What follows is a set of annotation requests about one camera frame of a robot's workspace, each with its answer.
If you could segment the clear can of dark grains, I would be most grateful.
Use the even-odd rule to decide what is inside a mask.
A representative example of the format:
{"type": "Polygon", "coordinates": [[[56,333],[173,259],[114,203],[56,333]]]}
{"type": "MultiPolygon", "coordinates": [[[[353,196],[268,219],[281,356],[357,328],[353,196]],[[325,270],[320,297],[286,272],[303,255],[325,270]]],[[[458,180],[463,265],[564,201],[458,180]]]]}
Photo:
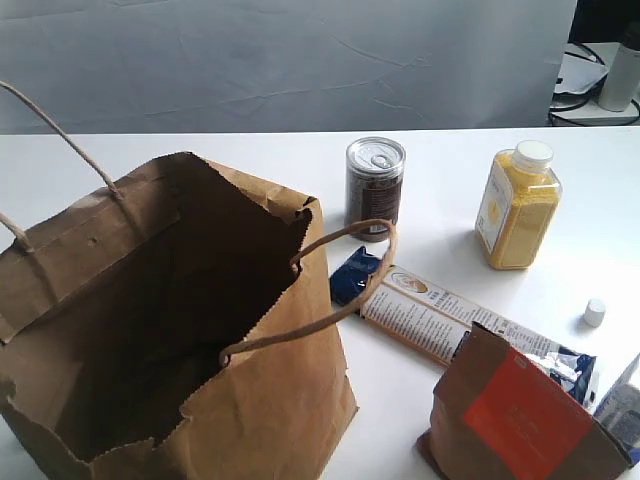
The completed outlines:
{"type": "Polygon", "coordinates": [[[385,219],[397,223],[405,149],[384,137],[364,137],[346,149],[345,225],[385,219]]]}

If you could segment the brown paper bag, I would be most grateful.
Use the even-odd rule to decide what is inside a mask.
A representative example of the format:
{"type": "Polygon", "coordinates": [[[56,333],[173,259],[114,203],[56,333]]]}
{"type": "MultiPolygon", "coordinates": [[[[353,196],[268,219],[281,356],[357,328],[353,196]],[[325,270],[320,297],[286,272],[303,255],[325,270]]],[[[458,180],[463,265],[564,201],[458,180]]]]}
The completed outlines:
{"type": "Polygon", "coordinates": [[[178,152],[1,255],[1,414],[49,479],[315,479],[353,419],[319,201],[178,152]]]}

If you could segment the grey box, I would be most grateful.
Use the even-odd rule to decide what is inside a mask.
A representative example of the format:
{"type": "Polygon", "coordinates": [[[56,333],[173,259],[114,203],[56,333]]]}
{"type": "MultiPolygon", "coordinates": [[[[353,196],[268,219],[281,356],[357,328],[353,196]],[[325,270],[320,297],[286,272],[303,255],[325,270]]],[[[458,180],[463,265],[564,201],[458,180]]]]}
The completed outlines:
{"type": "Polygon", "coordinates": [[[594,412],[594,418],[639,462],[639,355],[631,361],[594,412]]]}

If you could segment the dark blue snack packet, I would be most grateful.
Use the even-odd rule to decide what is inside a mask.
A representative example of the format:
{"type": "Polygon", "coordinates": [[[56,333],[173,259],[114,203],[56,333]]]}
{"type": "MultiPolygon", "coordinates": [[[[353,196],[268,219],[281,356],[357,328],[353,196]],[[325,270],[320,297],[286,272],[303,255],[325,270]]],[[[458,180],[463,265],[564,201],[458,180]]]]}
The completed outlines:
{"type": "Polygon", "coordinates": [[[360,246],[330,276],[331,300],[345,306],[358,297],[366,288],[369,277],[375,273],[381,259],[372,255],[365,246],[360,246]]]}

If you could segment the long white orange noodle package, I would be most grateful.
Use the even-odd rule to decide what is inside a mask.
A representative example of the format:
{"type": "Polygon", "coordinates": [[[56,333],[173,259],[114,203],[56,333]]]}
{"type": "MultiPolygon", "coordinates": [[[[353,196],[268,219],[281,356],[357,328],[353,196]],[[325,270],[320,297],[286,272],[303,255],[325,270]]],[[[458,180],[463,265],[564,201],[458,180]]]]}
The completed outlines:
{"type": "Polygon", "coordinates": [[[579,353],[399,266],[387,272],[361,316],[449,365],[477,323],[502,337],[585,408],[595,400],[596,358],[579,353]]]}

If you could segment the yellow millet plastic bottle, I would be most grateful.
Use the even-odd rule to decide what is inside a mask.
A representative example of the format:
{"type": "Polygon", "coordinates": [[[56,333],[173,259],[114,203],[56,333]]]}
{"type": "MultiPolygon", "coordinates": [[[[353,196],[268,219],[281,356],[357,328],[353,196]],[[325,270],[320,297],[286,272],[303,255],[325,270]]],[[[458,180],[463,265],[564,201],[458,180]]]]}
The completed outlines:
{"type": "Polygon", "coordinates": [[[562,195],[553,158],[536,140],[494,156],[475,222],[492,268],[526,269],[535,260],[562,195]]]}

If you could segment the brown pouch with red label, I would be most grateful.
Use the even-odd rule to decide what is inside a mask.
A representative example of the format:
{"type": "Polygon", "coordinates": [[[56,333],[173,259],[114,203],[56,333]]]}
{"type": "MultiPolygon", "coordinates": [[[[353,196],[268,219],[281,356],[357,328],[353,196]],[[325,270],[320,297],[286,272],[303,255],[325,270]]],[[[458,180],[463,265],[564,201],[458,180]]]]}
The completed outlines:
{"type": "Polygon", "coordinates": [[[555,381],[474,324],[416,447],[442,479],[616,479],[631,458],[555,381]]]}

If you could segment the small white bottle cap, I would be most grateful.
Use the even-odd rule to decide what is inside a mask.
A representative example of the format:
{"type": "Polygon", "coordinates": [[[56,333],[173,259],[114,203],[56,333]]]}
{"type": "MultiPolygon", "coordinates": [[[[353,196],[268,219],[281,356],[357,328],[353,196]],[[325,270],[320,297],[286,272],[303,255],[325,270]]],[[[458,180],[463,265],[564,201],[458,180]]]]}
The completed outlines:
{"type": "Polygon", "coordinates": [[[590,327],[597,328],[602,324],[605,314],[605,303],[600,299],[592,298],[585,307],[582,320],[590,327]]]}

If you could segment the white paper sheets background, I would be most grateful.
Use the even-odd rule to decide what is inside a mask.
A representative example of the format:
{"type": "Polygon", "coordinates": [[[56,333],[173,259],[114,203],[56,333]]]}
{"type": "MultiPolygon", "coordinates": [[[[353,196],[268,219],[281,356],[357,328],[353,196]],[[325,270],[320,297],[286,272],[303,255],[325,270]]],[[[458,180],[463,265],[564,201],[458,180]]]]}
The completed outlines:
{"type": "Polygon", "coordinates": [[[556,95],[584,95],[608,74],[608,67],[597,59],[565,52],[554,87],[556,95]]]}

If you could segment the white cylinder in background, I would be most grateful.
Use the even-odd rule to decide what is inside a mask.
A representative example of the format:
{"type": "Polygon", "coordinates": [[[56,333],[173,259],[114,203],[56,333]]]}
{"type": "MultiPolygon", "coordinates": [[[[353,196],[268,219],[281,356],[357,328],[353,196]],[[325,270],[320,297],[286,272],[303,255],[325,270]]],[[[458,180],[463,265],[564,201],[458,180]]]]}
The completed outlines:
{"type": "Polygon", "coordinates": [[[608,111],[622,112],[631,104],[638,86],[639,22],[634,21],[623,33],[598,98],[598,105],[608,111]]]}

